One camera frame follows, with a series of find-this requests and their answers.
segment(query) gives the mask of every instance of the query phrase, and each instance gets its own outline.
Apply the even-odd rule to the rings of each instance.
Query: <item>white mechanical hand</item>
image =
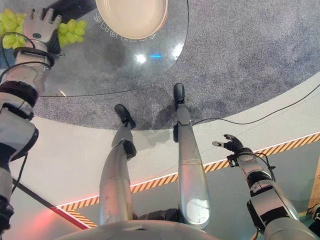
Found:
[[[62,17],[57,15],[53,20],[54,10],[49,10],[44,15],[44,9],[39,8],[36,11],[29,9],[25,14],[24,20],[24,35],[30,38],[34,43],[37,44],[36,48],[42,51],[48,51],[49,53],[59,54],[60,45],[58,41],[57,29],[61,23]]]

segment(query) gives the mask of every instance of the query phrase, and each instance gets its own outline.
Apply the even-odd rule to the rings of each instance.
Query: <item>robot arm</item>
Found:
[[[15,50],[15,64],[21,65],[11,67],[0,84],[0,236],[9,229],[9,219],[14,213],[10,205],[12,176],[9,163],[24,156],[38,139],[39,131],[30,122],[34,116],[33,107],[45,90],[48,65],[54,64],[49,53],[60,52],[55,30],[61,16],[51,21],[53,9],[49,9],[44,18],[42,16],[42,9],[27,12],[24,35],[32,43]]]
[[[232,135],[224,135],[227,143],[214,141],[233,154],[227,157],[231,167],[240,167],[249,188],[247,208],[257,230],[266,240],[315,240],[313,233],[299,222],[299,215],[281,188],[263,171],[257,156]]]

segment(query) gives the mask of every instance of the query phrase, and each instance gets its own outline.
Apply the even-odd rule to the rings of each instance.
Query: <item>orange and black hazard stripe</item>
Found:
[[[94,204],[98,204],[99,203],[99,196],[93,196],[90,198],[86,198],[80,201],[76,201],[70,204],[66,204],[66,205],[62,205],[60,206],[61,209],[63,209],[64,211],[72,211],[74,209],[80,209],[80,208],[84,208],[90,205],[94,205]]]
[[[263,154],[266,154],[267,156],[270,156],[273,154],[277,154],[277,153],[288,151],[288,150],[291,150],[294,148],[298,148],[303,145],[311,144],[311,143],[317,142],[319,140],[320,140],[320,132],[316,132],[314,134],[300,137],[300,138],[297,138],[297,139],[294,139],[294,140],[291,140],[288,142],[280,143],[280,144],[277,144],[277,145],[274,145],[271,147],[266,147],[266,148],[257,150],[257,151],[255,151],[255,153],[263,153]],[[220,169],[227,168],[227,167],[229,167],[229,163],[226,159],[221,160],[221,161],[212,162],[212,163],[207,163],[207,164],[203,165],[203,169],[204,169],[205,173],[213,172],[213,171],[220,170]],[[135,193],[145,191],[148,189],[160,187],[162,185],[174,183],[177,180],[178,180],[178,173],[175,172],[173,174],[169,174],[169,175],[166,175],[163,177],[155,178],[155,179],[143,182],[143,183],[135,184],[130,187],[130,190],[131,190],[132,194],[135,194]],[[82,220],[86,221],[85,224],[88,225],[89,227],[93,227],[95,224],[93,222],[90,222],[90,220],[87,219],[85,216],[82,216],[81,214],[77,213],[76,209],[87,207],[87,206],[98,204],[98,203],[99,203],[99,196],[97,195],[97,196],[93,196],[90,198],[79,200],[77,202],[73,202],[70,204],[61,205],[61,206],[59,206],[59,208],[66,211],[67,213],[74,216],[75,218],[79,219],[80,221],[82,221]]]
[[[264,150],[260,150],[259,153],[263,153],[263,154],[266,154],[267,156],[270,156],[272,154],[277,154],[283,151],[295,149],[306,144],[311,144],[319,140],[320,140],[320,132],[309,135],[309,136],[301,137],[286,143],[278,144],[273,147],[268,147]]]
[[[77,212],[75,210],[68,210],[67,212],[70,215],[72,215],[74,218],[78,219],[80,222],[82,222],[83,224],[87,225],[90,228],[94,228],[97,226],[94,222],[90,221],[88,218],[81,215],[79,212]]]

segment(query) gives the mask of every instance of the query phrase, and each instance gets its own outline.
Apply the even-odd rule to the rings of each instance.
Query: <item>white plate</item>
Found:
[[[105,23],[128,39],[144,39],[166,21],[168,0],[95,0]]]

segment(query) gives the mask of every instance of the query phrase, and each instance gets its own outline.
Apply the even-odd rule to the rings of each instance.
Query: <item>black strap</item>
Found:
[[[54,57],[50,53],[48,53],[46,51],[42,51],[42,50],[39,50],[39,49],[36,49],[36,48],[31,48],[31,47],[26,47],[26,46],[17,47],[13,51],[14,58],[17,57],[18,52],[21,52],[22,54],[35,54],[35,55],[40,55],[40,56],[47,57],[50,67],[53,67],[55,65]]]

